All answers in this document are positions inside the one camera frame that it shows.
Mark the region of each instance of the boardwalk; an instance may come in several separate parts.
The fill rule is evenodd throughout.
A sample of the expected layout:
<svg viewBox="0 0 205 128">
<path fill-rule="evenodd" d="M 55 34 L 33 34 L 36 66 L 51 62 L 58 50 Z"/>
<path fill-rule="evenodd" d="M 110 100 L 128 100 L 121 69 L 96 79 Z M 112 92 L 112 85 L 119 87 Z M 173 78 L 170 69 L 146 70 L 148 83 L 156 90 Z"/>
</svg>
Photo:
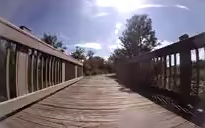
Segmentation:
<svg viewBox="0 0 205 128">
<path fill-rule="evenodd" d="M 194 124 L 122 89 L 107 76 L 84 78 L 0 122 L 0 128 L 188 128 Z"/>
</svg>

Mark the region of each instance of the blue sky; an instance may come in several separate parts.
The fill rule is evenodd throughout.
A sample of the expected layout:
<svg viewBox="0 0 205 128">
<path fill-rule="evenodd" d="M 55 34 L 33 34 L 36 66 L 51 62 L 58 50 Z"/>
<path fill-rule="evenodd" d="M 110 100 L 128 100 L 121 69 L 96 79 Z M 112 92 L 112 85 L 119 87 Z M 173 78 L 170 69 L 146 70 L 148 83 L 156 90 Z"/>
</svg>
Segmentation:
<svg viewBox="0 0 205 128">
<path fill-rule="evenodd" d="M 152 18 L 162 46 L 205 31 L 205 0 L 0 0 L 0 16 L 13 24 L 55 34 L 69 52 L 81 46 L 105 58 L 134 14 Z"/>
</svg>

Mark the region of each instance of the white cloud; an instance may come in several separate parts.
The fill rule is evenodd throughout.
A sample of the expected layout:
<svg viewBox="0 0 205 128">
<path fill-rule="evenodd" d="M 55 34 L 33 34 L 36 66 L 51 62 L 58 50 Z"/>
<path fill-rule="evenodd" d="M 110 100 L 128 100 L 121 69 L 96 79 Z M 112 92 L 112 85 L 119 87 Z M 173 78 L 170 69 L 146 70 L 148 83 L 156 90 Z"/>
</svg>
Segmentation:
<svg viewBox="0 0 205 128">
<path fill-rule="evenodd" d="M 108 48 L 111 52 L 113 52 L 117 48 L 123 48 L 123 46 L 121 45 L 121 41 L 117 39 L 115 44 L 109 45 Z"/>
<path fill-rule="evenodd" d="M 116 23 L 116 25 L 115 25 L 115 31 L 114 31 L 115 35 L 118 34 L 118 32 L 119 32 L 121 26 L 122 26 L 122 23 L 120 23 L 120 22 Z"/>
<path fill-rule="evenodd" d="M 116 23 L 116 29 L 120 29 L 121 28 L 121 26 L 122 26 L 122 23 L 120 23 L 120 22 L 118 22 L 118 23 Z"/>
<path fill-rule="evenodd" d="M 167 45 L 170 45 L 170 44 L 173 44 L 173 43 L 174 43 L 174 42 L 168 41 L 168 40 L 158 40 L 158 42 L 159 42 L 161 45 L 156 46 L 155 49 L 160 49 L 160 48 L 166 47 Z"/>
<path fill-rule="evenodd" d="M 104 60 L 106 60 L 106 61 L 107 61 L 107 60 L 108 60 L 108 58 L 109 58 L 109 56 L 104 56 L 103 58 L 104 58 Z"/>
<path fill-rule="evenodd" d="M 186 7 L 186 6 L 184 6 L 184 5 L 179 5 L 179 4 L 177 4 L 177 5 L 175 5 L 175 7 L 177 7 L 177 8 L 181 8 L 181 9 L 189 10 L 189 8 Z"/>
<path fill-rule="evenodd" d="M 102 47 L 99 43 L 93 43 L 93 42 L 75 44 L 74 46 L 83 47 L 83 48 L 92 48 L 92 49 L 96 49 L 96 50 L 102 49 Z"/>
<path fill-rule="evenodd" d="M 143 8 L 163 8 L 163 7 L 177 7 L 181 9 L 189 10 L 188 7 L 183 5 L 163 5 L 163 4 L 151 4 L 146 0 L 96 0 L 96 5 L 99 7 L 113 7 L 118 12 L 132 12 L 137 9 Z"/>
<path fill-rule="evenodd" d="M 109 15 L 109 13 L 107 12 L 100 12 L 100 13 L 97 13 L 96 15 L 94 15 L 93 17 L 102 17 L 102 16 L 107 16 Z"/>
<path fill-rule="evenodd" d="M 117 35 L 118 34 L 118 29 L 115 29 L 114 33 Z"/>
</svg>

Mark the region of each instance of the tree foliage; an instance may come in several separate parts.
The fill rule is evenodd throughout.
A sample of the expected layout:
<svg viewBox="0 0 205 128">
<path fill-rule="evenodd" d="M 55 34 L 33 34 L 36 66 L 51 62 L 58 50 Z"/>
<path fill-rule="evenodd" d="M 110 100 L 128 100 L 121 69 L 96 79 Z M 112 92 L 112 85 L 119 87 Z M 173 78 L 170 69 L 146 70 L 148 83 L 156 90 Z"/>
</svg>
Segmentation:
<svg viewBox="0 0 205 128">
<path fill-rule="evenodd" d="M 127 20 L 126 30 L 119 37 L 123 48 L 116 49 L 111 59 L 132 58 L 151 51 L 157 43 L 152 20 L 147 15 L 134 15 Z"/>
<path fill-rule="evenodd" d="M 95 54 L 94 51 L 88 50 L 86 56 L 87 56 L 88 58 L 92 58 L 94 54 Z"/>
<path fill-rule="evenodd" d="M 76 50 L 71 53 L 71 56 L 77 60 L 84 60 L 85 57 L 85 49 L 81 47 L 76 47 Z"/>
<path fill-rule="evenodd" d="M 64 51 L 66 49 L 62 41 L 60 41 L 56 35 L 50 35 L 44 33 L 42 40 L 45 43 L 50 44 L 57 49 L 60 49 L 61 51 Z"/>
</svg>

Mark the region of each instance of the railing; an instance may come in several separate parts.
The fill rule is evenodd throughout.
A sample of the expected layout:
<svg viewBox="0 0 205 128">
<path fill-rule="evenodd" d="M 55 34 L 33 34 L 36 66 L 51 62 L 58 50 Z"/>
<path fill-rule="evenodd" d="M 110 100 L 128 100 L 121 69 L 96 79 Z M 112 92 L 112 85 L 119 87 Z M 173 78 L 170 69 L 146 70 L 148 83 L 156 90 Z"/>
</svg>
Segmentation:
<svg viewBox="0 0 205 128">
<path fill-rule="evenodd" d="M 82 76 L 82 63 L 0 18 L 0 117 Z"/>
<path fill-rule="evenodd" d="M 118 79 L 205 99 L 205 33 L 117 64 Z"/>
</svg>

